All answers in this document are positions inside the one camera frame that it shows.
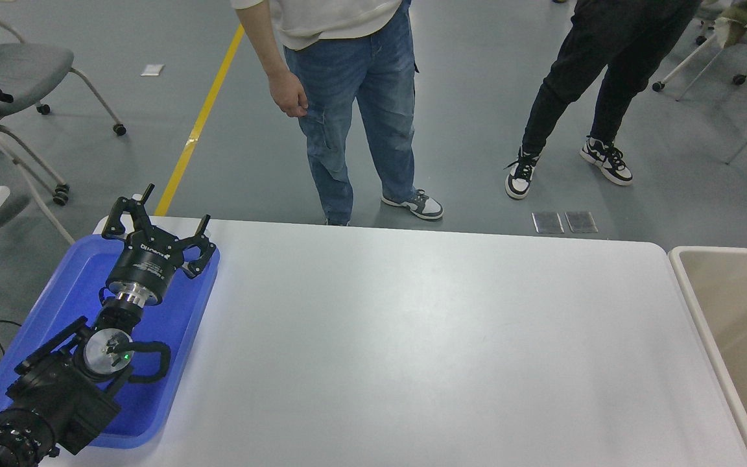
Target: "sneaker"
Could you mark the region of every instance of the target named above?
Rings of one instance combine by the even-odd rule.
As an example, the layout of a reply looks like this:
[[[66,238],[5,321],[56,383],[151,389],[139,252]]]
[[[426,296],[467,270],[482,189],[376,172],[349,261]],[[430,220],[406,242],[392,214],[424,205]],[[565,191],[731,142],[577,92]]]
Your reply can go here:
[[[402,203],[391,201],[391,199],[385,198],[384,195],[382,202],[390,206],[407,208],[413,215],[421,219],[426,219],[426,221],[435,221],[435,219],[442,218],[442,205],[431,196],[426,195],[424,189],[418,189],[414,192],[412,198]]]
[[[630,169],[624,164],[624,154],[613,143],[607,144],[588,136],[579,154],[592,165],[598,165],[604,177],[614,184],[628,186],[632,183]]]
[[[532,181],[534,165],[540,159],[540,154],[525,153],[523,148],[518,148],[518,159],[507,165],[510,169],[506,176],[506,194],[513,199],[527,197],[528,187]]]

